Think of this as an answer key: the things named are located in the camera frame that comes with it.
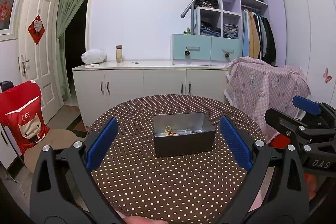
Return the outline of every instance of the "blue textured pad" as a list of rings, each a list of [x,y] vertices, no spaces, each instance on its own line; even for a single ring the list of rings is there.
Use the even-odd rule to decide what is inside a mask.
[[[249,171],[252,168],[251,152],[239,136],[236,127],[223,116],[219,120],[219,129],[238,165]]]
[[[293,105],[315,116],[320,115],[322,112],[319,104],[298,95],[293,98]]]
[[[88,171],[98,169],[114,138],[118,134],[118,121],[111,119],[87,152],[85,168]]]

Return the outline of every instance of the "chair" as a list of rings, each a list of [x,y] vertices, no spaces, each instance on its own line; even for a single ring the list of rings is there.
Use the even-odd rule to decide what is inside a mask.
[[[3,93],[0,93],[0,122],[9,126],[6,113],[17,110],[30,100],[41,96],[41,90],[34,81],[27,81]],[[45,137],[32,148],[24,152],[24,162],[30,172],[34,172],[38,157],[44,145],[50,145],[54,150],[70,147],[77,136],[66,129],[50,129]]]

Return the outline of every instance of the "red diamond hanging ornament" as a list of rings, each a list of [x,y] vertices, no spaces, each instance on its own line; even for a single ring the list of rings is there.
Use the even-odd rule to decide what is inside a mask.
[[[34,21],[29,25],[28,32],[31,35],[32,39],[34,40],[35,44],[37,45],[45,32],[40,15],[38,15],[34,19]]]

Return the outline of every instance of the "open gray tin box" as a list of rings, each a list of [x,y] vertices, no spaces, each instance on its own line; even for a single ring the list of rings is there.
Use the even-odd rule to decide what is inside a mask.
[[[201,130],[199,133],[183,133],[164,136],[166,127]],[[216,128],[203,112],[154,115],[154,149],[156,157],[172,157],[207,152],[212,149]]]

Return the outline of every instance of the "pink gingham blanket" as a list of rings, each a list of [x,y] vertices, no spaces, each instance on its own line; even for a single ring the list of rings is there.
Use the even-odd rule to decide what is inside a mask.
[[[266,124],[266,110],[274,107],[296,118],[299,109],[293,106],[293,98],[311,95],[299,68],[287,65],[272,67],[251,57],[237,57],[225,67],[228,69],[227,100],[259,125],[267,143],[279,133]]]

